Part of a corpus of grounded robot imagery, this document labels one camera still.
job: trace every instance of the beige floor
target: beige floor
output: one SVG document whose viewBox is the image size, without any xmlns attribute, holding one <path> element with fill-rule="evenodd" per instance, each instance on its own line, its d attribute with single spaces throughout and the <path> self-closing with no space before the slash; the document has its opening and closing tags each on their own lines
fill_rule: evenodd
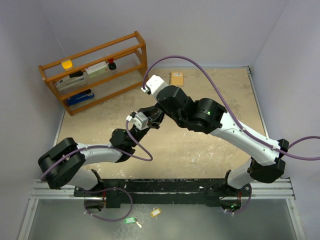
<svg viewBox="0 0 320 240">
<path fill-rule="evenodd" d="M 194 101 L 212 98 L 221 103 L 209 81 L 195 68 L 156 68 L 151 75 L 168 80 L 172 71 L 184 73 L 182 89 Z M 243 68 L 208 68 L 206 71 L 238 119 L 264 134 L 247 71 Z M 99 97 L 141 79 L 138 72 L 133 72 L 117 82 L 107 82 L 92 91 Z M 151 96 L 136 88 L 74 116 L 66 113 L 58 141 L 73 137 L 80 143 L 108 143 L 114 129 L 125 128 L 128 114 L 151 106 L 154 102 Z M 222 139 L 177 127 L 168 117 L 159 130 L 150 130 L 141 144 L 154 156 L 152 162 L 130 158 L 123 163 L 105 162 L 85 168 L 96 169 L 102 178 L 223 178 L 227 170 L 237 168 L 249 158 L 246 153 Z M 147 156 L 141 149 L 137 149 L 135 154 Z"/>
</svg>

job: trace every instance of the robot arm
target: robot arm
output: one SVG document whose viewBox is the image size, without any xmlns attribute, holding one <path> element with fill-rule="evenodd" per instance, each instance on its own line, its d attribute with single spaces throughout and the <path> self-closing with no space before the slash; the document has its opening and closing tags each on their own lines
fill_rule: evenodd
<svg viewBox="0 0 320 240">
<path fill-rule="evenodd" d="M 164 113 L 157 104 L 141 108 L 127 117 L 127 121 L 133 123 L 129 132 L 139 142 L 150 129 L 158 129 L 163 118 Z M 81 167 L 103 162 L 124 162 L 133 156 L 136 145 L 126 129 L 115 129 L 108 144 L 76 143 L 73 138 L 68 137 L 40 157 L 38 164 L 43 173 L 47 172 L 45 179 L 51 189 L 59 189 L 66 184 L 85 190 L 99 189 L 103 186 L 103 181 L 98 173 Z M 53 167 L 68 155 L 68 158 Z"/>
<path fill-rule="evenodd" d="M 152 76 L 146 86 L 142 90 L 151 94 L 159 103 L 159 108 L 179 127 L 224 139 L 251 156 L 244 165 L 227 172 L 225 182 L 228 186 L 241 189 L 254 180 L 272 183 L 284 173 L 286 163 L 281 160 L 282 154 L 246 135 L 224 106 L 209 98 L 193 101 L 181 88 L 168 85 L 159 76 Z M 288 141 L 269 139 L 247 125 L 242 125 L 274 149 L 288 151 Z"/>
</svg>

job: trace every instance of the orange wooden shelf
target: orange wooden shelf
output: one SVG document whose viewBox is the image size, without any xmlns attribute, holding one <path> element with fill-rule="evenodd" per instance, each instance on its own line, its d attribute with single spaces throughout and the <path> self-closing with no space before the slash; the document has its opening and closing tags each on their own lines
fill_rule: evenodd
<svg viewBox="0 0 320 240">
<path fill-rule="evenodd" d="M 134 46 L 131 46 L 131 47 L 128 47 L 126 49 L 123 49 L 121 51 L 118 51 L 118 52 L 115 52 L 113 54 L 110 54 L 108 56 L 104 56 L 104 57 L 101 57 L 97 60 L 94 60 L 94 61 L 91 61 L 91 62 L 88 62 L 86 64 L 83 64 L 81 66 L 77 66 L 77 67 L 74 67 L 72 70 L 69 70 L 69 71 L 64 71 L 64 72 L 61 72 L 59 74 L 56 74 L 54 76 L 51 76 L 51 77 L 47 77 L 47 74 L 46 74 L 46 70 L 47 69 L 50 69 L 50 68 L 53 68 L 57 65 L 60 65 L 61 62 L 63 62 L 64 60 L 73 60 L 73 59 L 77 59 L 77 58 L 80 58 L 80 57 L 83 57 L 85 55 L 88 55 L 88 54 L 91 54 L 93 52 L 96 52 L 96 51 L 99 51 L 99 50 L 102 50 L 104 48 L 107 48 L 109 46 L 112 46 L 112 45 L 115 45 L 115 44 L 118 44 L 120 42 L 123 42 L 123 41 L 126 41 L 128 39 L 131 39 L 131 38 L 136 38 L 136 40 L 138 41 L 138 44 L 137 45 L 134 45 Z M 108 59 L 112 59 L 113 60 L 117 60 L 117 59 L 120 59 L 120 58 L 123 58 L 125 56 L 128 56 L 130 54 L 135 54 L 137 56 L 137 58 L 139 59 L 139 62 L 140 64 L 136 65 L 136 66 L 133 66 L 133 67 L 130 67 L 128 69 L 125 69 L 125 70 L 122 70 L 120 72 L 116 72 L 114 74 L 111 74 L 111 75 L 108 75 L 106 77 L 103 77 L 101 79 L 101 77 L 97 76 L 97 77 L 93 77 L 91 79 L 89 79 L 85 84 L 85 86 L 81 86 L 81 87 L 74 87 L 74 88 L 70 88 L 70 90 L 63 90 L 63 91 L 58 91 L 58 89 L 56 88 L 55 86 L 55 83 L 60 81 L 62 78 L 72 74 L 72 73 L 75 73 L 75 72 L 78 72 L 78 71 L 82 71 L 84 72 L 85 71 L 85 68 L 88 68 L 92 65 L 95 65 L 95 64 L 98 64 L 98 63 L 101 63 L 101 62 L 105 62 L 107 61 Z M 42 80 L 44 81 L 44 83 L 48 86 L 48 88 L 51 90 L 51 92 L 54 94 L 54 96 L 60 101 L 60 103 L 63 105 L 63 107 L 65 108 L 65 110 L 70 114 L 70 115 L 73 115 L 73 114 L 76 114 L 80 111 L 83 111 L 87 108 L 90 108 L 94 105 L 97 105 L 99 103 L 102 103 L 103 101 L 105 100 L 108 100 L 110 98 L 113 98 L 119 94 L 122 94 L 124 92 L 127 92 L 133 88 L 136 88 L 138 86 L 141 85 L 141 82 L 138 82 L 138 83 L 135 83 L 131 86 L 128 86 L 126 88 L 123 88 L 119 91 L 116 91 L 110 95 L 107 95 L 105 97 L 102 97 L 100 99 L 97 99 L 87 105 L 84 105 L 82 107 L 79 107 L 77 109 L 74 109 L 74 110 L 71 110 L 70 107 L 68 106 L 67 104 L 67 98 L 71 97 L 71 96 L 74 96 L 78 93 L 81 93 L 85 90 L 88 90 L 90 88 L 93 88 L 93 87 L 96 87 L 100 84 L 103 84 L 103 83 L 106 83 L 110 80 L 113 80 L 115 78 L 118 78 L 120 76 L 123 76 L 125 74 L 128 74 L 132 71 L 135 71 L 135 70 L 138 70 L 139 73 L 144 76 L 147 69 L 148 69 L 148 64 L 147 64 L 147 48 L 146 48 L 146 43 L 145 43 L 145 40 L 142 38 L 142 36 L 137 32 L 135 31 L 134 33 L 131 33 L 127 36 L 123 36 L 123 37 L 120 37 L 118 39 L 115 39 L 113 41 L 109 41 L 109 42 L 106 42 L 104 44 L 101 44 L 99 46 L 95 46 L 93 48 L 90 48 L 90 49 L 87 49 L 85 51 L 82 51 L 82 52 L 79 52 L 79 53 L 76 53 L 74 55 L 71 55 L 71 56 L 68 56 L 68 57 L 65 57 L 65 58 L 62 58 L 60 60 L 57 60 L 57 61 L 54 61 L 54 62 L 51 62 L 49 64 L 46 64 L 46 65 L 39 65 L 38 66 L 39 68 L 39 71 L 40 71 L 40 74 L 41 74 L 41 77 L 42 77 Z"/>
</svg>

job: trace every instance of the spiral notebook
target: spiral notebook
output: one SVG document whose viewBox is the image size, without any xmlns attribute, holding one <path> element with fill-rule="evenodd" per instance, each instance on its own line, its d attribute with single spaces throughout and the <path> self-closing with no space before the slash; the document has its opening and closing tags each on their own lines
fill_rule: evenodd
<svg viewBox="0 0 320 240">
<path fill-rule="evenodd" d="M 170 85 L 183 86 L 184 74 L 182 72 L 170 72 Z"/>
</svg>

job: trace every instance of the purple cable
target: purple cable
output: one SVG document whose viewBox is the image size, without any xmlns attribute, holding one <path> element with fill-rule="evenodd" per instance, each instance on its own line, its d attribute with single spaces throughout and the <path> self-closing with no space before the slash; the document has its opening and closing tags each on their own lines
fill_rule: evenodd
<svg viewBox="0 0 320 240">
<path fill-rule="evenodd" d="M 300 138 L 300 139 L 294 141 L 293 143 L 291 143 L 291 144 L 289 145 L 288 149 L 290 149 L 290 148 L 292 148 L 294 145 L 296 145 L 296 144 L 298 144 L 298 143 L 300 143 L 300 142 L 302 142 L 302 141 L 304 141 L 304 140 L 308 140 L 308 139 L 320 139 L 320 136 L 305 136 L 305 137 L 303 137 L 303 138 Z"/>
<path fill-rule="evenodd" d="M 136 156 L 135 158 L 136 159 L 139 159 L 139 160 L 143 160 L 143 161 L 147 161 L 147 162 L 151 162 L 154 158 L 152 157 L 151 153 L 145 149 L 135 138 L 134 136 L 132 136 L 130 130 L 129 130 L 129 121 L 125 121 L 125 129 L 126 129 L 126 132 L 128 133 L 129 137 L 131 138 L 131 140 L 137 144 L 146 154 L 148 154 L 148 156 L 150 157 L 150 159 L 147 159 L 147 158 L 142 158 L 142 157 L 139 157 L 139 156 Z"/>
<path fill-rule="evenodd" d="M 128 213 L 126 215 L 124 215 L 123 217 L 117 218 L 117 219 L 108 219 L 108 218 L 104 218 L 104 217 L 101 217 L 101 216 L 97 216 L 97 215 L 89 212 L 88 208 L 86 207 L 86 202 L 84 201 L 83 202 L 83 206 L 84 206 L 85 212 L 87 214 L 89 214 L 90 216 L 95 217 L 96 219 L 100 219 L 100 220 L 103 220 L 103 221 L 106 221 L 106 222 L 118 222 L 118 221 L 121 221 L 122 219 L 125 219 L 127 216 L 129 216 L 129 214 L 132 211 L 132 208 L 134 207 L 134 201 L 132 200 L 132 197 L 130 196 L 130 194 L 126 190 L 124 190 L 122 188 L 119 188 L 119 187 L 106 188 L 106 189 L 103 189 L 103 190 L 100 190 L 100 191 L 88 191 L 88 190 L 85 190 L 83 188 L 81 188 L 81 190 L 84 191 L 85 193 L 88 193 L 88 194 L 99 194 L 99 193 L 103 193 L 103 192 L 107 192 L 107 191 L 111 191 L 111 190 L 119 190 L 119 191 L 122 191 L 122 192 L 124 192 L 125 194 L 128 195 L 128 197 L 130 199 L 130 209 L 129 209 L 129 211 L 128 211 Z"/>
<path fill-rule="evenodd" d="M 211 83 L 211 85 L 213 86 L 214 90 L 216 91 L 216 93 L 218 94 L 219 98 L 221 99 L 221 101 L 223 102 L 225 108 L 227 109 L 227 111 L 230 113 L 230 116 L 232 117 L 232 119 L 234 120 L 234 122 L 237 124 L 237 126 L 243 130 L 243 126 L 241 125 L 241 123 L 238 121 L 237 117 L 235 116 L 235 114 L 232 112 L 231 108 L 229 107 L 228 103 L 226 102 L 226 100 L 224 99 L 224 97 L 222 96 L 222 94 L 220 93 L 219 89 L 217 88 L 217 86 L 215 85 L 215 83 L 212 81 L 212 79 L 210 78 L 210 76 L 206 73 L 206 71 L 198 64 L 196 63 L 195 61 L 193 61 L 192 59 L 186 57 L 186 56 L 180 56 L 180 55 L 170 55 L 170 56 L 166 56 L 166 57 L 163 57 L 161 59 L 159 59 L 158 61 L 156 61 L 155 63 L 153 63 L 145 72 L 144 76 L 143 76 L 143 81 L 142 81 L 142 88 L 143 89 L 146 89 L 146 80 L 147 80 L 147 75 L 148 73 L 150 72 L 150 70 L 159 62 L 163 61 L 163 60 L 166 60 L 166 59 L 183 59 L 183 60 L 186 60 L 190 63 L 192 63 L 193 65 L 195 65 L 204 75 L 205 77 L 209 80 L 209 82 Z M 273 146 L 257 137 L 255 137 L 254 135 L 252 135 L 250 132 L 248 132 L 247 130 L 243 130 L 243 132 L 248 135 L 251 139 L 257 141 L 258 143 L 261 143 L 263 145 L 265 145 L 266 147 L 270 148 L 270 149 L 273 149 Z M 314 138 L 317 138 L 317 139 L 320 139 L 320 136 L 307 136 L 307 137 L 304 137 L 304 138 L 301 138 L 301 139 L 298 139 L 297 141 L 294 142 L 294 144 L 297 144 L 305 139 L 314 139 Z M 305 161 L 316 161 L 316 160 L 320 160 L 320 156 L 318 157 L 304 157 L 304 156 L 296 156 L 296 155 L 293 155 L 293 154 L 290 154 L 290 153 L 287 153 L 281 149 L 278 149 L 276 148 L 275 151 L 285 155 L 285 156 L 288 156 L 290 158 L 293 158 L 293 159 L 299 159 L 299 160 L 305 160 Z"/>
<path fill-rule="evenodd" d="M 50 171 L 52 169 L 54 169 L 58 164 L 60 164 L 62 161 L 66 160 L 68 157 L 72 156 L 73 154 L 76 154 L 82 150 L 85 150 L 86 148 L 85 147 L 82 147 L 82 148 L 79 148 L 79 149 L 76 149 L 70 153 L 68 153 L 67 155 L 63 156 L 62 158 L 60 158 L 58 161 L 56 161 L 51 167 L 49 167 L 43 174 L 42 176 L 40 177 L 40 180 L 43 182 L 46 180 L 46 176 L 48 173 L 50 173 Z"/>
<path fill-rule="evenodd" d="M 245 208 L 248 206 L 250 200 L 251 200 L 251 197 L 252 197 L 252 187 L 251 187 L 251 184 L 249 183 L 249 192 L 250 192 L 250 195 L 249 195 L 249 198 L 248 200 L 245 202 L 244 206 L 241 207 L 239 210 L 237 211 L 225 211 L 222 207 L 222 210 L 225 212 L 225 213 L 229 213 L 229 214 L 238 214 L 238 213 L 241 213 L 243 210 L 245 210 Z"/>
<path fill-rule="evenodd" d="M 132 135 L 130 136 L 130 138 L 131 138 L 135 143 L 138 142 L 137 140 L 134 139 L 134 137 L 133 137 Z M 142 157 L 139 157 L 139 156 L 135 156 L 135 155 L 132 155 L 132 154 L 126 152 L 126 151 L 123 151 L 123 150 L 121 150 L 121 149 L 114 148 L 114 147 L 108 146 L 108 145 L 92 145 L 92 146 L 88 146 L 87 149 L 99 149 L 99 148 L 113 149 L 113 150 L 119 151 L 119 152 L 121 152 L 121 153 L 123 153 L 123 154 L 125 154 L 125 155 L 128 155 L 128 156 L 130 156 L 130 157 L 132 157 L 132 158 L 135 158 L 135 159 L 139 159 L 139 160 L 143 160 L 143 161 L 149 161 L 149 162 L 152 161 L 152 160 L 153 160 L 153 157 L 152 157 L 152 155 L 150 154 L 150 152 L 148 152 L 140 143 L 138 143 L 137 145 L 138 145 L 139 147 L 141 147 L 141 148 L 150 156 L 150 159 L 146 159 L 146 158 L 142 158 Z M 49 167 L 49 168 L 42 174 L 42 176 L 40 177 L 40 180 L 41 180 L 42 182 L 44 182 L 44 181 L 46 180 L 47 174 L 48 174 L 52 169 L 54 169 L 58 164 L 60 164 L 62 161 L 66 160 L 68 157 L 72 156 L 73 154 L 76 154 L 76 153 L 78 153 L 78 152 L 80 152 L 80 151 L 83 151 L 83 150 L 85 150 L 85 149 L 86 149 L 85 147 L 76 149 L 76 150 L 68 153 L 67 155 L 63 156 L 62 158 L 60 158 L 58 161 L 56 161 L 51 167 Z"/>
</svg>

